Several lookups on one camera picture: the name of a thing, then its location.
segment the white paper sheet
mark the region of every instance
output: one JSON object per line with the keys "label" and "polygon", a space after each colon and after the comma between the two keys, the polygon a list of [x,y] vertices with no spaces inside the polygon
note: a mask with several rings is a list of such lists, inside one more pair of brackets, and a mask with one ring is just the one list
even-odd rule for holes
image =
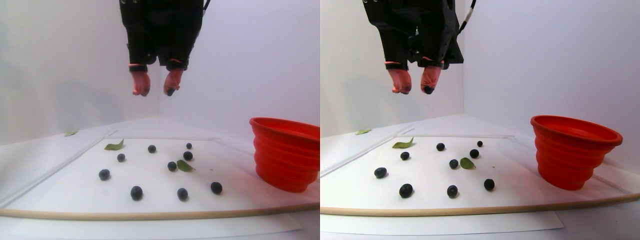
{"label": "white paper sheet", "polygon": [[554,212],[438,217],[320,215],[320,231],[369,235],[450,235],[562,228]]}
{"label": "white paper sheet", "polygon": [[[513,161],[519,146],[495,138],[414,138],[414,146],[395,149],[391,146],[410,138],[396,138],[352,163],[321,179],[321,206],[357,209],[436,209],[457,207],[494,207],[504,205],[544,204],[546,199],[537,183],[539,177]],[[483,141],[478,147],[477,141]],[[438,143],[446,149],[439,152]],[[480,157],[471,159],[469,151],[478,149]],[[400,159],[409,152],[411,158]],[[473,170],[449,167],[451,159],[469,157]],[[377,179],[373,172],[387,168],[388,175]],[[494,191],[484,189],[485,179],[493,179]],[[414,188],[410,198],[401,198],[399,188],[409,183]],[[458,187],[459,195],[451,199],[446,191]],[[491,214],[418,218],[378,218],[321,215],[321,231],[375,235],[440,235],[490,232],[516,232],[562,228],[554,212]]]}
{"label": "white paper sheet", "polygon": [[[544,204],[546,200],[535,184],[535,174],[520,166],[500,149],[514,144],[504,139],[481,138],[415,138],[414,146],[396,149],[391,146],[396,138],[351,164],[322,178],[321,205],[360,209],[440,209],[457,207],[495,207]],[[476,142],[482,140],[483,147]],[[446,149],[439,152],[438,143]],[[469,151],[478,149],[480,157],[472,159],[476,168],[450,169],[449,161],[469,157]],[[411,158],[400,159],[407,151]],[[376,168],[387,168],[388,175],[377,179]],[[495,181],[495,189],[487,191],[485,179]],[[399,188],[409,183],[414,194],[401,198]],[[458,187],[458,197],[447,196],[450,185]]]}
{"label": "white paper sheet", "polygon": [[[182,159],[186,140],[125,140],[120,151],[104,146],[118,140],[104,140],[64,169],[63,175],[32,210],[60,212],[175,212],[224,211],[276,207],[281,204],[264,189],[273,188],[261,179],[222,161],[228,151],[210,141],[189,141],[194,155],[188,163],[194,172],[170,172],[167,163]],[[153,144],[157,152],[150,154]],[[116,156],[126,155],[119,163]],[[109,180],[98,178],[101,169],[111,172]],[[212,182],[223,186],[221,195],[211,192]],[[130,190],[140,186],[140,201],[133,201]],[[189,200],[181,202],[179,188],[187,189]]]}
{"label": "white paper sheet", "polygon": [[15,236],[48,239],[203,239],[248,236],[300,229],[288,214],[247,218],[179,221],[54,221],[22,220]]}
{"label": "white paper sheet", "polygon": [[[52,177],[49,190],[28,210],[58,212],[176,212],[224,211],[316,202],[300,195],[280,201],[272,196],[282,192],[258,177],[242,171],[231,159],[247,157],[212,141],[127,139],[119,151],[104,150],[104,140]],[[186,149],[187,142],[193,144]],[[153,144],[157,152],[150,154]],[[182,159],[184,151],[194,155],[188,163],[195,172],[170,172],[169,161]],[[119,153],[126,160],[119,163]],[[101,181],[98,172],[109,169],[111,178]],[[211,192],[213,181],[222,183],[223,192]],[[133,201],[133,185],[143,188],[144,197]],[[189,199],[181,202],[177,190],[186,188]],[[57,237],[64,239],[187,239],[246,236],[300,229],[288,214],[247,218],[179,221],[53,221],[22,220],[12,231],[15,236]]]}

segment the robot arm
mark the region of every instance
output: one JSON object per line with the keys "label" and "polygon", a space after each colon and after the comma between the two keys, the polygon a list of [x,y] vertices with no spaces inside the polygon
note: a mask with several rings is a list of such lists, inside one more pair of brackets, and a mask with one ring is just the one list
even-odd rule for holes
{"label": "robot arm", "polygon": [[129,71],[146,71],[156,57],[169,71],[186,70],[209,1],[203,6],[204,0],[120,0]]}
{"label": "robot arm", "polygon": [[127,48],[129,49],[129,71],[146,72],[147,64],[153,64],[156,56],[153,53],[151,34],[146,24],[143,5],[132,1],[120,1],[122,24],[127,30]]}
{"label": "robot arm", "polygon": [[454,0],[363,0],[369,22],[378,28],[387,69],[463,63],[456,38]]}

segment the white table surface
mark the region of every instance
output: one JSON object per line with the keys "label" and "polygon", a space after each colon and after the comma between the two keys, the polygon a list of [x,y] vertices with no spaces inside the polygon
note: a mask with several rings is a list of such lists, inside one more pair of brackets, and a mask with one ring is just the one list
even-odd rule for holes
{"label": "white table surface", "polygon": [[[72,153],[65,155],[64,152],[57,152],[55,158],[47,157],[47,154],[43,152],[55,152],[56,147],[58,146],[69,146],[69,141],[78,141],[77,143],[71,143],[71,145],[78,146],[78,149],[68,149],[65,148],[65,152],[77,152],[81,150],[83,145],[90,143],[95,140],[96,137],[100,136],[104,132],[109,131],[110,129],[119,129],[113,136],[148,136],[144,129],[139,129],[136,126],[142,125],[153,125],[153,124],[178,124],[166,119],[154,117],[154,118],[146,118],[143,120],[136,120],[131,122],[123,122],[118,124],[106,125],[102,127],[95,127],[92,129],[85,129],[80,131],[74,137],[68,138],[60,138],[59,136],[51,136],[46,138],[41,138],[38,140],[26,141],[22,143],[14,143],[11,145],[0,146],[3,149],[0,149],[0,200],[4,199],[8,196],[9,193],[15,192],[16,189],[19,189],[25,184],[28,184],[36,179],[37,176],[47,172],[51,168],[57,166],[62,163],[66,158],[70,157]],[[195,133],[198,136],[215,136],[213,132],[208,132],[201,129],[195,129],[189,132],[193,136]],[[166,137],[176,137],[180,134],[184,134],[184,132],[164,132],[163,136]],[[241,150],[251,151],[253,152],[253,146],[246,143],[234,142],[233,140],[226,140],[227,143],[231,143],[235,147],[240,148]],[[21,152],[26,151],[27,154],[22,154],[19,156],[20,161],[15,161],[18,156],[16,155],[15,150],[21,150]],[[255,163],[253,161],[237,161],[234,163],[236,167],[241,168],[242,170],[251,173],[257,177],[255,174]],[[46,186],[50,184],[50,182],[44,181],[37,188],[33,188],[31,191],[28,191],[28,194],[20,197],[16,202],[20,201],[20,204],[30,204],[36,202],[39,198],[38,196],[42,196],[47,192],[47,188],[43,188],[42,186]],[[308,198],[316,198],[319,199],[319,183],[315,182],[309,187],[309,191],[304,193],[305,197]],[[289,231],[289,232],[279,232],[274,234],[261,234],[256,236],[238,236],[238,237],[222,237],[215,239],[319,239],[319,215],[320,212],[316,211],[304,211],[304,212],[294,212],[290,214],[302,227],[302,229]],[[34,239],[32,237],[21,237],[21,236],[13,236],[11,235],[11,231],[15,228],[22,219],[20,218],[7,218],[0,217],[0,239]],[[159,223],[158,227],[170,227],[171,221],[166,221],[165,223]],[[53,238],[36,238],[36,239],[53,239]]]}
{"label": "white table surface", "polygon": [[[323,166],[329,166],[347,158],[358,151],[366,149],[371,144],[386,138],[390,134],[410,125],[410,134],[466,134],[466,135],[513,135],[518,141],[532,144],[533,139],[518,132],[510,131],[503,127],[493,125],[478,118],[467,115],[452,115],[442,118],[433,118],[407,124],[394,125],[380,129],[373,129],[366,141],[357,138],[353,133],[332,136],[321,139],[321,161]],[[340,145],[349,145],[349,148],[341,148]],[[611,166],[602,165],[607,171],[598,171],[596,174],[612,174],[624,172]],[[637,181],[640,176],[633,173],[624,172],[628,176],[625,189],[632,191],[640,185]],[[564,228],[554,230],[539,230],[528,232],[506,232],[493,234],[464,234],[464,235],[444,235],[444,236],[376,236],[360,234],[339,234],[331,232],[321,232],[321,239],[640,239],[640,204],[630,202],[618,204],[610,207],[599,207],[591,209],[578,209],[570,211],[556,211],[558,218],[563,222]]]}

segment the cable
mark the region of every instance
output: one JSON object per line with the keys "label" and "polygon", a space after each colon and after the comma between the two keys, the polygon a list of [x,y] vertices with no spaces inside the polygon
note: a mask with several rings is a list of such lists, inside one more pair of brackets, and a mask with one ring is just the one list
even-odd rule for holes
{"label": "cable", "polygon": [[469,18],[471,18],[471,13],[474,12],[475,7],[476,7],[476,0],[473,0],[471,2],[471,9],[469,10],[469,12],[467,12],[467,17],[465,17],[465,21],[462,22],[462,25],[460,26],[460,30],[458,30],[458,34],[462,33],[462,29],[465,29],[465,26],[467,26],[467,22],[469,21]]}

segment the blueberry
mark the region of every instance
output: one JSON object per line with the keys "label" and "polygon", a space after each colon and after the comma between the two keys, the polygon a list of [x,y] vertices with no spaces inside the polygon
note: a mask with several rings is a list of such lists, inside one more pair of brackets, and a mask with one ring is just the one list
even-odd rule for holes
{"label": "blueberry", "polygon": [[375,175],[376,178],[379,178],[379,179],[385,177],[386,174],[387,174],[386,168],[377,168],[375,171],[373,171],[373,175]]}
{"label": "blueberry", "polygon": [[456,197],[457,194],[458,194],[458,187],[456,187],[455,185],[451,185],[449,186],[449,188],[447,188],[447,195],[449,195],[450,198]]}
{"label": "blueberry", "polygon": [[142,198],[142,188],[138,186],[131,188],[131,198],[135,201],[140,200]]}
{"label": "blueberry", "polygon": [[191,152],[189,152],[189,151],[184,152],[184,154],[182,154],[182,156],[184,157],[184,160],[187,160],[187,161],[193,159],[193,154]]}
{"label": "blueberry", "polygon": [[184,188],[178,189],[178,199],[180,199],[180,201],[187,200],[187,197],[189,197],[189,193],[187,193],[186,189]]}
{"label": "blueberry", "polygon": [[109,170],[107,169],[100,170],[100,172],[98,173],[98,177],[100,177],[100,180],[103,181],[109,179],[109,176]]}
{"label": "blueberry", "polygon": [[402,198],[408,198],[413,194],[413,186],[411,184],[404,184],[400,187],[400,196]]}
{"label": "blueberry", "polygon": [[222,193],[222,184],[220,184],[219,182],[212,182],[211,183],[211,191],[215,194],[220,194]]}
{"label": "blueberry", "polygon": [[456,169],[458,167],[458,160],[452,159],[449,161],[449,167],[451,167],[451,169]]}
{"label": "blueberry", "polygon": [[469,155],[471,156],[471,158],[476,158],[480,156],[480,152],[478,152],[477,149],[474,149],[474,150],[471,150],[471,152],[469,152]]}
{"label": "blueberry", "polygon": [[173,172],[175,171],[175,168],[178,167],[175,162],[169,162],[169,164],[166,165],[167,168],[169,168],[169,171]]}
{"label": "blueberry", "polygon": [[402,160],[409,159],[409,153],[408,152],[403,152],[402,154],[400,154],[400,159],[402,159]]}
{"label": "blueberry", "polygon": [[491,191],[491,190],[493,190],[493,188],[495,188],[495,182],[493,182],[493,179],[486,179],[486,180],[484,181],[484,188],[485,188],[487,191]]}

